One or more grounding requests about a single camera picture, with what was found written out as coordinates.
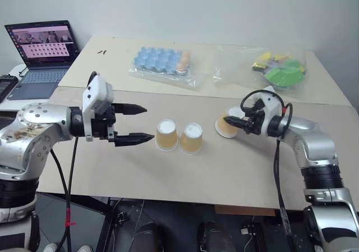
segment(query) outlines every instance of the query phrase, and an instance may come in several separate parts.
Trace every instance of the laptop keyboard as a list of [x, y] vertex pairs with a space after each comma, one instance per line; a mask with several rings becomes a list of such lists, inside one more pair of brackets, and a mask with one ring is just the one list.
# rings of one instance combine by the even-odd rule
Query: laptop keyboard
[[22, 84], [58, 83], [65, 75], [64, 70], [29, 71], [21, 80]]

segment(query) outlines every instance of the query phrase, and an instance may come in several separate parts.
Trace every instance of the laptop screen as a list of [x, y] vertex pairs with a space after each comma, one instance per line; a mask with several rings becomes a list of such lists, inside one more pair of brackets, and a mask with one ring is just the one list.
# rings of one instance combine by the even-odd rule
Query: laptop screen
[[70, 66], [80, 51], [68, 21], [6, 25], [28, 67]]

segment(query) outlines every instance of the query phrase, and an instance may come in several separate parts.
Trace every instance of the plastic bag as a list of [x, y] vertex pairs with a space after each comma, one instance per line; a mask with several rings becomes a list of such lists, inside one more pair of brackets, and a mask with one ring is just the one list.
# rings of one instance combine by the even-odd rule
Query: plastic bag
[[213, 79], [255, 89], [270, 84], [277, 90], [299, 90], [308, 78], [305, 53], [301, 48], [286, 49], [220, 45]]
[[195, 73], [195, 64], [193, 53], [187, 50], [141, 47], [129, 74], [182, 88], [196, 89], [202, 84], [205, 75]]

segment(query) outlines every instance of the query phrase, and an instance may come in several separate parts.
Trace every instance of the blue egg tray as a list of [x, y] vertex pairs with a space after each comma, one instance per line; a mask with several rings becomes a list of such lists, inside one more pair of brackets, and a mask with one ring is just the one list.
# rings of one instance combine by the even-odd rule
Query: blue egg tray
[[185, 70], [178, 70], [182, 51], [155, 47], [141, 47], [134, 59], [134, 66], [161, 74], [187, 76], [188, 64]]

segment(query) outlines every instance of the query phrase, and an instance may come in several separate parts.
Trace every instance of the floor tile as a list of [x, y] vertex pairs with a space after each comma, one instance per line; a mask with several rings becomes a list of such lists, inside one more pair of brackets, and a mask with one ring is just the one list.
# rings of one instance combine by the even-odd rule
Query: floor tile
[[42, 252], [48, 244], [50, 244], [50, 241], [46, 238], [46, 235], [42, 232], [42, 230], [40, 230], [40, 245], [38, 252]]
[[42, 193], [36, 193], [36, 195], [38, 196], [38, 200], [36, 201], [36, 213], [39, 214], [41, 213], [42, 210], [44, 210], [50, 203], [52, 203], [54, 201], [53, 198], [51, 198], [50, 196], [47, 196], [45, 194]]
[[[40, 228], [50, 242], [59, 242], [65, 230], [66, 203], [54, 200], [40, 214]], [[96, 249], [101, 232], [104, 216], [75, 206], [71, 207], [71, 221], [77, 224], [71, 226], [72, 250], [77, 251], [83, 245], [90, 245]]]

